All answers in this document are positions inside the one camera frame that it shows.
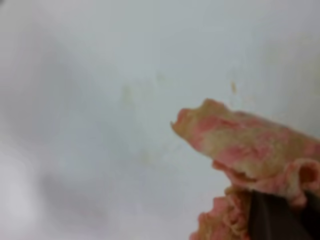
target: white surface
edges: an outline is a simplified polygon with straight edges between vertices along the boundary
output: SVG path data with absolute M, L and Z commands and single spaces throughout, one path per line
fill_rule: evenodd
M 170 121 L 209 97 L 320 137 L 319 8 L 7 0 L 0 238 L 188 239 L 228 180 Z

